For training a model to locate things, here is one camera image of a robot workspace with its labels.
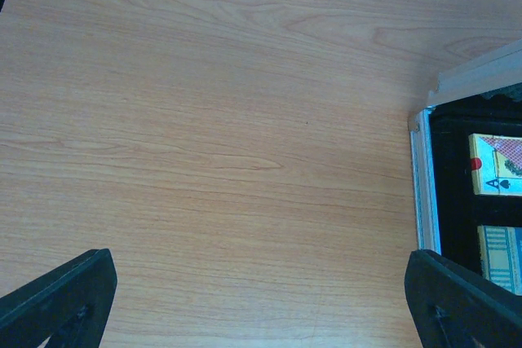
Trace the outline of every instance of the wooden table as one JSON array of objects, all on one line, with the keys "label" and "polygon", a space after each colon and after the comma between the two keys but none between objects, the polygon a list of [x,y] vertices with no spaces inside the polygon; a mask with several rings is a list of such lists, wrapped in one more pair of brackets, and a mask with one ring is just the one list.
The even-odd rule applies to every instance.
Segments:
[{"label": "wooden table", "polygon": [[521,0],[6,0],[0,294],[91,248],[102,346],[419,347],[406,119]]}]

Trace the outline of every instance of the open box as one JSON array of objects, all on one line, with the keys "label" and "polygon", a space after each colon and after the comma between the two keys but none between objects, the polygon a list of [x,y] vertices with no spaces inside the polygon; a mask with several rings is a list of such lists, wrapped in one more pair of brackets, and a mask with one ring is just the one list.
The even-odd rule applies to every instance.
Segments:
[{"label": "open box", "polygon": [[441,73],[409,120],[418,247],[477,273],[477,226],[522,227],[522,197],[474,194],[468,136],[522,137],[522,100],[502,94],[517,85],[522,99],[522,40]]}]

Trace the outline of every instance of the red dot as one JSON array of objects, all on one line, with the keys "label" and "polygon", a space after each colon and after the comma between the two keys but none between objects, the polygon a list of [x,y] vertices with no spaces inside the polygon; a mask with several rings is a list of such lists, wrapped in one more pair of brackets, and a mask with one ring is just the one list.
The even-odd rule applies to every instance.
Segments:
[{"label": "red dot", "polygon": [[480,158],[471,158],[471,169],[478,170],[482,167],[482,161]]}]

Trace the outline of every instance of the playing card deck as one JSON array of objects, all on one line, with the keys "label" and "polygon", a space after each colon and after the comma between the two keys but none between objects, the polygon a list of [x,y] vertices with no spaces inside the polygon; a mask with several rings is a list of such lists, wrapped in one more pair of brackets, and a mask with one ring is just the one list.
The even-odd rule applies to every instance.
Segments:
[{"label": "playing card deck", "polygon": [[522,196],[522,138],[471,134],[469,143],[475,194]]},{"label": "playing card deck", "polygon": [[483,277],[522,295],[522,228],[478,227]]}]

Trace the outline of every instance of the black foam lining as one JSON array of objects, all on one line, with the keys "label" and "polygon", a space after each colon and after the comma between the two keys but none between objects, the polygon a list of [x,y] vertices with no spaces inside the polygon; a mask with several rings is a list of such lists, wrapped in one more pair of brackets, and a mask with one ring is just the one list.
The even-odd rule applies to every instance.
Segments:
[{"label": "black foam lining", "polygon": [[481,273],[477,226],[522,227],[522,197],[473,193],[468,136],[522,137],[522,103],[460,99],[437,107],[430,126],[442,255]]}]

